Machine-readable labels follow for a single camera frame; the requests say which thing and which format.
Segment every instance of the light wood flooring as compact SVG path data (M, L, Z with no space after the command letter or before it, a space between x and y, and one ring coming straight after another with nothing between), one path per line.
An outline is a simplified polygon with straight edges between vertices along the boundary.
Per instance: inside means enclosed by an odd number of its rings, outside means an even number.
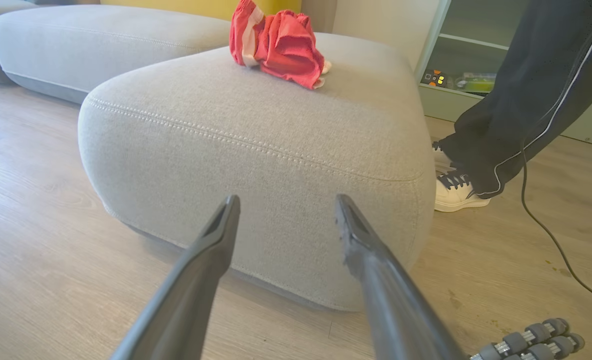
M103 360L179 249L111 218L76 143L76 105L0 85L0 360ZM434 137L453 130L428 119ZM592 286L592 145L560 137L530 162L529 204ZM412 270L468 353L549 317L568 319L592 360L592 294L520 205L520 181L481 209L436 213ZM204 359L373 358L360 313L311 310L225 276Z

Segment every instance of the red cloth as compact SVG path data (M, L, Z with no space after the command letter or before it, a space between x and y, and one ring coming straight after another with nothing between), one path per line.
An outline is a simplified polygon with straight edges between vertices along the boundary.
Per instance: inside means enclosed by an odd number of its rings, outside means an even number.
M231 21L229 49L242 66L260 65L264 73L308 89L322 84L325 58L316 50L305 14L282 10L264 16L252 0L241 0Z

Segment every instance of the cord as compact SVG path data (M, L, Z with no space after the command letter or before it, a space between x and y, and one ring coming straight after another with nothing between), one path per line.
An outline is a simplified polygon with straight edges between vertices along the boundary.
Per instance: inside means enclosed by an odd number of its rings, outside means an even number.
M588 41L589 39L591 39L592 37L592 33L589 36L589 38L585 41L585 43L582 45L581 49L583 50L584 48L586 48L586 46L588 45ZM522 160L523 160L523 165L522 165L522 171L523 171L523 175L522 175L522 194L521 194L521 200L522 200L522 207L525 208L525 211L527 212L527 214L529 214L529 216L538 224L540 225L540 227L549 235L549 237L551 237L551 240L553 240L554 244L556 244L556 247L558 248L558 251L560 251L560 255L563 257L563 260L565 261L565 265L567 266L567 269L569 269L569 273L572 274L572 276L574 277L574 279L580 284L582 285L582 287L584 287L585 289L587 289L589 292L592 293L592 288L589 287L588 285L586 285L584 283L584 281L582 281L575 273L574 268L572 268L572 265L569 263L569 259L567 258L567 255L565 253L565 251L563 250L562 246L560 245L560 243L558 242L558 239L556 239L556 237L554 236L554 234L551 232L551 230L549 230L549 228L547 228L547 226L545 226L544 223L542 223L542 221L538 220L532 213L531 210L529 210L529 207L527 206L527 202L525 201L525 193L527 191L527 155L525 153L525 143L527 142L527 138L529 137L529 135L536 129L538 128L538 126L540 125L540 123L542 123L542 121L545 120L545 118L547 118L547 115L554 109L556 108L556 111L554 111L554 114L551 116L550 122L549 122L549 126L553 123L554 121L554 117L556 117L556 114L558 114L558 110L560 110L560 107L563 105L563 103L565 102L565 99L567 97L567 95L569 94L569 91L571 90L572 86L574 85L575 80L577 79L578 75L580 74L580 71L582 70L582 66L584 65L585 61L588 59L589 55L591 54L592 51L592 43L590 45L590 47L588 48L588 50L586 51L585 57L582 60L581 63L579 63L580 60L580 54L582 54L582 51L579 52L579 56L576 58L576 61L574 62L574 66L572 66L572 69L577 67L577 70L575 71L575 75L571 76L571 74L569 75L569 78L567 79L567 82L565 84L565 86L563 87L563 91L561 92L560 96L558 97L558 100L556 100L556 102L554 103L554 105L551 107L551 109L549 109L549 111L547 111L542 118L540 118L540 120L538 120L535 125L533 125L533 127L527 132L526 136L523 137L522 141L520 142L520 154L522 155ZM540 134L540 136L544 135L545 132L547 132L547 130L544 130L544 132L542 132L542 134Z

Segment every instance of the person's leg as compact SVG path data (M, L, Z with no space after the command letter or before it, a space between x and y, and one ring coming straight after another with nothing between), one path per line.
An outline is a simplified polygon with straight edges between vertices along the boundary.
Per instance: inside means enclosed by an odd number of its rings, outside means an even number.
M474 146L485 136L497 99L503 98L507 84L514 74L520 70L529 55L533 29L538 19L542 0L531 0L520 19L518 29L511 41L510 48L496 75L494 90L478 104L465 111L454 125L455 132L442 139L440 146L453 160L459 162L461 153Z
M485 134L454 159L462 164L460 180L469 182L482 199L500 194L519 173L524 137L531 159L592 103L592 52L585 57L582 48L587 39L592 44L592 0L540 3L527 59L504 85ZM582 68L574 78L576 59ZM558 109L553 105L570 80L572 87ZM450 150L445 148L449 157ZM446 187L454 182L458 179L443 181Z

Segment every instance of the yellow sofa backrest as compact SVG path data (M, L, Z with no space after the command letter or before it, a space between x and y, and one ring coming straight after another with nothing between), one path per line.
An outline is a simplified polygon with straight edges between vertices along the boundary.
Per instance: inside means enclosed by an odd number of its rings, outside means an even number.
M254 2L267 15L284 9L300 12L300 0L254 0ZM101 4L171 10L231 20L238 0L101 0Z

